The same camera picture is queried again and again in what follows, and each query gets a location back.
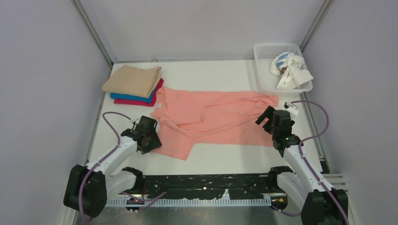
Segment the salmon pink t-shirt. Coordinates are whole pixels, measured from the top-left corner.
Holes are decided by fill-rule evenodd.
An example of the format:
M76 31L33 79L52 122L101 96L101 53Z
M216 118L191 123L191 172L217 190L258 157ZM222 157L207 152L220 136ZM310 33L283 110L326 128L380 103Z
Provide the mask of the salmon pink t-shirt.
M152 112L162 146L155 153L187 160L197 143L272 146L270 134L255 122L277 96L253 91L185 91L160 88Z

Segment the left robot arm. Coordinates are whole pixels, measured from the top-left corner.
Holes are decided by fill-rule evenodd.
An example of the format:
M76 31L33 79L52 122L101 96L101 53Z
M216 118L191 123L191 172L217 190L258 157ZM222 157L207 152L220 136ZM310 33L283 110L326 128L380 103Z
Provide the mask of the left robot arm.
M97 217L108 200L129 190L142 191L143 173L132 167L114 171L136 152L146 154L162 146L156 132L157 121L141 116L132 122L133 127L116 134L116 144L98 159L86 165L75 165L69 174L63 204L80 213L84 221Z

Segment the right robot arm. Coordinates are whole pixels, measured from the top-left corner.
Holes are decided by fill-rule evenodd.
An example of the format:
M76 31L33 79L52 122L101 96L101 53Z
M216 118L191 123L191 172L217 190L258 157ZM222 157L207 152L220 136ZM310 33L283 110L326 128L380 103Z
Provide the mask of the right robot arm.
M268 176L273 186L283 190L300 209L302 224L348 225L348 196L314 168L303 140L292 132L293 108L293 104L283 110L268 106L256 120L271 135L273 147L289 163L271 168Z

